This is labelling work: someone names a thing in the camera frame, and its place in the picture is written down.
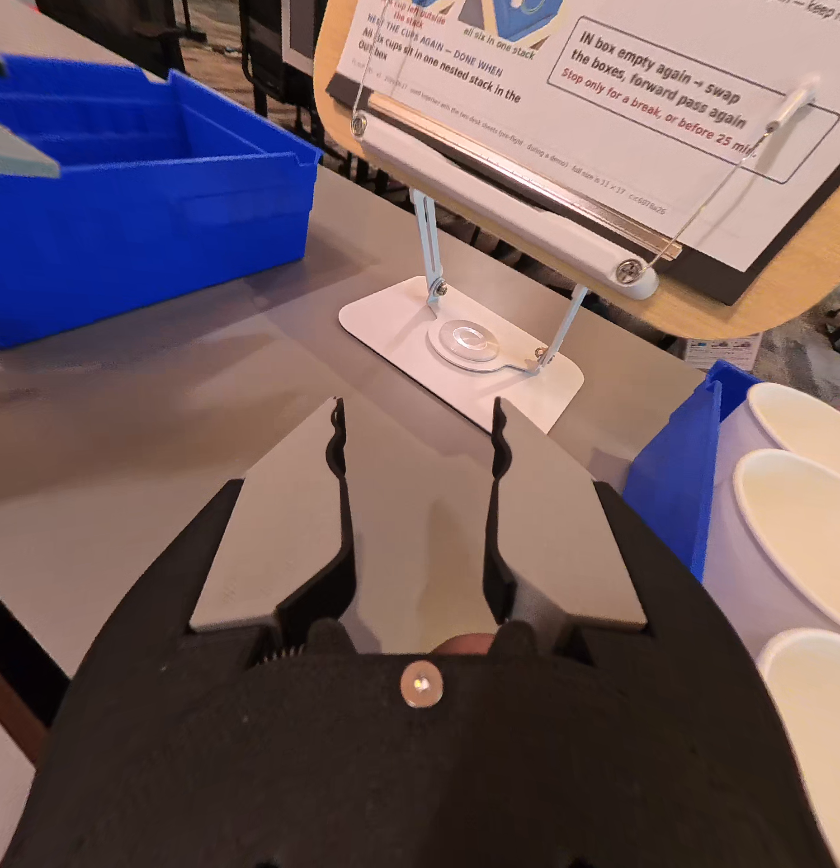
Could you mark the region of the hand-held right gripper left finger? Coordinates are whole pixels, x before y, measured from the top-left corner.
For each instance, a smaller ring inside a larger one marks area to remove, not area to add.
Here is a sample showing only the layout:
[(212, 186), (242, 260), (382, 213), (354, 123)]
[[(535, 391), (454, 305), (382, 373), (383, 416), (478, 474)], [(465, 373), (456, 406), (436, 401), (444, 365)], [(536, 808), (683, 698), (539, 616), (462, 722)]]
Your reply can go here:
[(190, 618), (202, 633), (306, 635), (356, 592), (344, 402), (330, 397), (246, 472)]

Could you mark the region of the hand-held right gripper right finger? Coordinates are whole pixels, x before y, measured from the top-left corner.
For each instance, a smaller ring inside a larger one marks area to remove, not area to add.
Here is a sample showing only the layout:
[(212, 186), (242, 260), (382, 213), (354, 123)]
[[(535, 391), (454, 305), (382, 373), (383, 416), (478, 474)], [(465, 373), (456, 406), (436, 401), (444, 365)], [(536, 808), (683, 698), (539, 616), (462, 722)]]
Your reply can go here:
[(496, 624), (528, 624), (540, 645), (565, 644), (575, 627), (643, 630), (591, 474), (502, 396), (491, 440), (482, 591)]

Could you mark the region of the blue plastic bin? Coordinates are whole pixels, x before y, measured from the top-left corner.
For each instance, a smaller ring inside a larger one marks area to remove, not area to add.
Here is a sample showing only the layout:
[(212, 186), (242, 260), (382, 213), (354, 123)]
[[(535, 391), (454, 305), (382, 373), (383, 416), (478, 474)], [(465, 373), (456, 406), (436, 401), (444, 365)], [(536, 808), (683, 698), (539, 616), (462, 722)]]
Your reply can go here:
[(322, 152), (179, 71), (4, 56), (0, 349), (302, 259)]
[(760, 381), (716, 361), (633, 460), (623, 498), (699, 582), (704, 580), (719, 429)]

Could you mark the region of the black office chair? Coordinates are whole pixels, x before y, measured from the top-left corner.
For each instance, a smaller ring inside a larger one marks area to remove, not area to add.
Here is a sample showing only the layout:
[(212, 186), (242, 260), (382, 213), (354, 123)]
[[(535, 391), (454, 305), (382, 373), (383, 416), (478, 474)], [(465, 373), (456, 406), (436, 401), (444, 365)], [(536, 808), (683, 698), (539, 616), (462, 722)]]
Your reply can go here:
[(36, 8), (159, 77), (186, 71), (173, 1), (37, 1)]

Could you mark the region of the white and wood document stand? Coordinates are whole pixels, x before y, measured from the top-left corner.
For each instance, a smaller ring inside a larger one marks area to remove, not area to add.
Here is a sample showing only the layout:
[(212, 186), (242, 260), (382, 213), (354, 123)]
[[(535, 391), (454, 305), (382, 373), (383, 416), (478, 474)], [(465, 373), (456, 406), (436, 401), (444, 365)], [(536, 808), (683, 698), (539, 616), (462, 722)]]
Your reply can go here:
[[(518, 245), (473, 211), (458, 212), (443, 193), (429, 193), (369, 153), (356, 139), (371, 132), (357, 103), (328, 92), (338, 71), (358, 2), (329, 2), (314, 58), (314, 92), (326, 131), (345, 149), (409, 187), (424, 258), (424, 277), (373, 292), (339, 312), (341, 326), (414, 381), (481, 428), (492, 429), (493, 405), (502, 396), (548, 433), (577, 395), (584, 376), (559, 350), (588, 292), (636, 318), (688, 339), (737, 339), (765, 331), (811, 307), (840, 282), (840, 187), (770, 262), (754, 285), (729, 307), (687, 286), (661, 278), (646, 298), (631, 298), (590, 281), (542, 249)], [(436, 230), (436, 204), (457, 213), (525, 254), (574, 280), (576, 287), (555, 337), (542, 342), (480, 301), (478, 290), (458, 289), (444, 276)]]

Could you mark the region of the printed leaflet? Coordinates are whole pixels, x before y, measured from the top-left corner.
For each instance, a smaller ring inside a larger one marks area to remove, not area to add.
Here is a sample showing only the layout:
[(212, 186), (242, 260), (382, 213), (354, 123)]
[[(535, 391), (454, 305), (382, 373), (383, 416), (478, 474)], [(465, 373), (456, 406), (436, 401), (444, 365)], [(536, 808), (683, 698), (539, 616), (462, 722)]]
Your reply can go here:
[(718, 361), (730, 363), (751, 373), (759, 355), (764, 334), (757, 332), (738, 339), (685, 340), (682, 358), (705, 373)]

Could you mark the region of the black backing board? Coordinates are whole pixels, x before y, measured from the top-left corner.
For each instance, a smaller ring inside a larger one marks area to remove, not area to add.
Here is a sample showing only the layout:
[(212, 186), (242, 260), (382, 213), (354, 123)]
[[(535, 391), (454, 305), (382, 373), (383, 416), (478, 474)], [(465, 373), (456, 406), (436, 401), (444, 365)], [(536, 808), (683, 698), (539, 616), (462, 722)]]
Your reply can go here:
[(368, 69), (340, 61), (327, 92), (372, 122), (355, 135), (370, 156), (519, 246), (631, 298), (670, 278), (731, 307), (840, 187), (839, 163), (805, 197), (829, 167), (827, 142), (840, 155), (840, 114), (808, 103), (779, 143), (755, 148), (782, 92), (709, 71), (749, 102), (758, 93), (758, 115), (732, 113), (743, 128), (716, 123), (726, 103), (685, 109), (691, 86), (641, 69), (633, 85), (633, 71), (588, 49), (508, 66), (375, 50)]

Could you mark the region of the printed instruction sheet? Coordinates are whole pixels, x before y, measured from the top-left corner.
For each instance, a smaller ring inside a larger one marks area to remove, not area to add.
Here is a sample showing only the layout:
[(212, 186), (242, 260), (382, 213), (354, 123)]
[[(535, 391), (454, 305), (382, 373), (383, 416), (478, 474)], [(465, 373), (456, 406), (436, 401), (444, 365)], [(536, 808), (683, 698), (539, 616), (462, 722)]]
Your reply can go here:
[(840, 167), (840, 2), (358, 2), (339, 74), (738, 270)]

